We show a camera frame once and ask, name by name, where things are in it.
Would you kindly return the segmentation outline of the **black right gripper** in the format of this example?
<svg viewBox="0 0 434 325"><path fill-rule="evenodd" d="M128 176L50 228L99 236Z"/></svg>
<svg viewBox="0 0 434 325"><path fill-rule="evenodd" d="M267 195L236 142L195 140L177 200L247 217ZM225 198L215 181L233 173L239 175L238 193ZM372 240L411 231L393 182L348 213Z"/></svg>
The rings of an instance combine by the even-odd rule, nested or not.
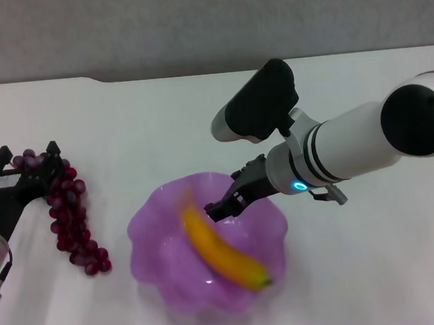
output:
<svg viewBox="0 0 434 325"><path fill-rule="evenodd" d="M267 177L266 158L260 154L235 171L230 177L233 184L226 192L226 198L205 205L205 213L214 222L228 217L239 216L251 203L277 194L277 189Z"/></svg>

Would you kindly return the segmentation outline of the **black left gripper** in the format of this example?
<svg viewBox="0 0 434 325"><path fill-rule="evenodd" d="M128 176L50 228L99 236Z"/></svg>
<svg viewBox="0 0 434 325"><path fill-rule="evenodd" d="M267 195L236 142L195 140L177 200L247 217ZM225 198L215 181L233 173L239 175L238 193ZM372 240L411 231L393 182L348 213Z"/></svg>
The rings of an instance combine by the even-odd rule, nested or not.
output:
<svg viewBox="0 0 434 325"><path fill-rule="evenodd" d="M25 207L37 198L49 194L54 182L64 175L61 150L52 140L42 161L42 174L8 169L13 154L3 145L0 148L0 236L7 242L11 238Z"/></svg>

